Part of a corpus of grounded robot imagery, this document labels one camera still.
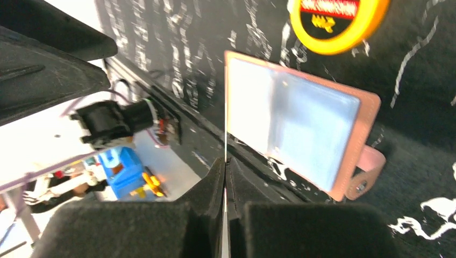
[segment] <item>pink strap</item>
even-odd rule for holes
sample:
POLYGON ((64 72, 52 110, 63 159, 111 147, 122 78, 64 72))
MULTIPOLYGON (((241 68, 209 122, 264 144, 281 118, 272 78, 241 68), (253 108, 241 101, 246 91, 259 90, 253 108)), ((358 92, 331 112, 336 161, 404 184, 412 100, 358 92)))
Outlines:
POLYGON ((364 145, 357 167, 362 170, 355 175, 345 192, 345 196, 350 200, 355 200, 374 186, 383 166, 386 163, 385 156, 371 146, 364 145))

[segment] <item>black foam block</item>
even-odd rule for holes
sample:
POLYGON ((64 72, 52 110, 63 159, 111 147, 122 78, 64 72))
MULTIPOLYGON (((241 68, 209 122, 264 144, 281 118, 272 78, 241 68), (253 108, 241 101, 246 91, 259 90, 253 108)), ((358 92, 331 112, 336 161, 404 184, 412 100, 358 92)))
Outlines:
POLYGON ((188 204, 71 202, 57 210, 31 258, 190 257, 188 204))
POLYGON ((397 257, 390 231, 359 205, 247 204, 246 256, 397 257))

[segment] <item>blue block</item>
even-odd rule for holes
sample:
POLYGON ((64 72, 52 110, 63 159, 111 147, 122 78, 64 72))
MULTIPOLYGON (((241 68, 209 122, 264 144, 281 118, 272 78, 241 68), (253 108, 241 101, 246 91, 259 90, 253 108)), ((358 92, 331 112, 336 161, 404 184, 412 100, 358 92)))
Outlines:
POLYGON ((122 148, 119 159, 124 168, 115 175, 111 168, 106 167, 100 155, 98 159, 106 173, 106 181, 118 199, 129 195, 130 192, 135 191, 146 183, 143 179, 143 164, 141 164, 133 149, 122 148))

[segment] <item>cable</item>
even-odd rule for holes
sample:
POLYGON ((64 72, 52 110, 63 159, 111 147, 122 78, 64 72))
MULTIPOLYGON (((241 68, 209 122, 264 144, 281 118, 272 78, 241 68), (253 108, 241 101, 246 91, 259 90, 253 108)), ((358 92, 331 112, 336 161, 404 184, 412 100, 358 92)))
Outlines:
POLYGON ((132 92, 131 86, 130 86, 130 84, 128 83, 127 80, 125 80, 125 79, 117 79, 117 80, 115 80, 115 81, 112 83, 112 90, 117 91, 117 90, 116 90, 116 86, 117 86, 117 84, 118 84, 119 82, 122 83, 123 85, 125 85, 125 86, 128 88, 128 96, 127 96, 127 97, 128 97, 128 102, 130 102, 130 103, 133 102, 133 92, 132 92))
POLYGON ((143 98, 143 100, 147 103, 147 106, 149 106, 149 109, 151 110, 151 114, 152 114, 152 117, 154 119, 154 126, 158 125, 159 123, 159 120, 158 120, 158 115, 156 113, 156 110, 154 108, 154 105, 152 104, 152 102, 147 99, 147 98, 143 98))
MULTIPOLYGON (((157 125, 159 124, 158 115, 156 113, 156 110, 155 110, 152 102, 147 98, 143 98, 143 100, 147 103, 147 105, 149 106, 149 109, 151 110, 151 114, 154 119, 154 126, 152 128, 155 130, 155 129, 157 129, 157 125)), ((154 136, 155 134, 151 133, 148 129, 147 129, 147 134, 149 134, 149 136, 152 138, 152 140, 156 144, 155 146, 157 148, 168 148, 169 147, 168 145, 159 143, 159 140, 157 140, 154 136)))
MULTIPOLYGON (((120 94, 119 92, 115 91, 115 90, 112 90, 112 89, 107 89, 107 90, 101 90, 101 91, 105 91, 105 92, 109 92, 111 93, 112 95, 117 95, 119 96, 123 101, 127 102, 127 103, 131 103, 131 101, 129 101, 124 95, 120 94)), ((75 109, 75 107, 82 101, 86 98, 86 96, 84 97, 80 97, 80 98, 77 98, 75 99, 63 112, 62 114, 60 114, 60 117, 65 117, 66 115, 68 115, 71 111, 73 111, 75 109)))

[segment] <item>black cylinder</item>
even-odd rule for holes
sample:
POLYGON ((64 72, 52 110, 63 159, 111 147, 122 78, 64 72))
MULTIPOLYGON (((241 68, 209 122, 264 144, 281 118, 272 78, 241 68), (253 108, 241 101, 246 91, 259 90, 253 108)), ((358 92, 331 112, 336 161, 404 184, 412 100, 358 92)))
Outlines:
POLYGON ((123 115, 134 133, 154 125, 151 109, 145 100, 125 106, 123 115))

